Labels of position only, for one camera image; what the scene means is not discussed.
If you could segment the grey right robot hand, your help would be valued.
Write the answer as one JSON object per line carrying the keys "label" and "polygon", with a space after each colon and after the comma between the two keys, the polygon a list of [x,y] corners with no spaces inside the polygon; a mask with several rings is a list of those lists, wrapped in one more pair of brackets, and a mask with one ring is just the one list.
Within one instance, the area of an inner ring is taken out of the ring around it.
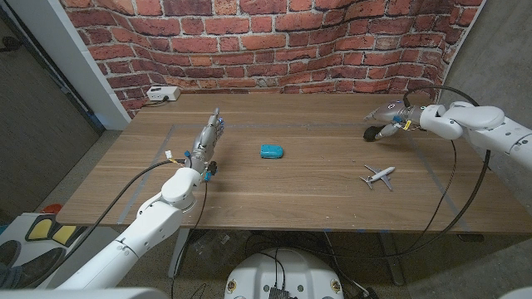
{"label": "grey right robot hand", "polygon": [[373,142],[394,135],[398,130],[420,129],[422,109],[419,106],[406,106],[402,100],[395,100],[376,108],[364,117],[364,120],[378,120],[385,125],[370,126],[363,134],[363,139]]}

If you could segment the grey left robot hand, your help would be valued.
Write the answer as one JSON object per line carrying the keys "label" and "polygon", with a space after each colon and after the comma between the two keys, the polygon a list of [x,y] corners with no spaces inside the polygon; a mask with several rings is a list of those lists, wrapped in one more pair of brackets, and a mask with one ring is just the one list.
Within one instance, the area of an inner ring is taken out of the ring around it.
{"label": "grey left robot hand", "polygon": [[203,173],[214,155],[214,148],[224,131],[224,120],[219,116],[219,108],[215,108],[207,125],[196,136],[193,143],[190,167]]}

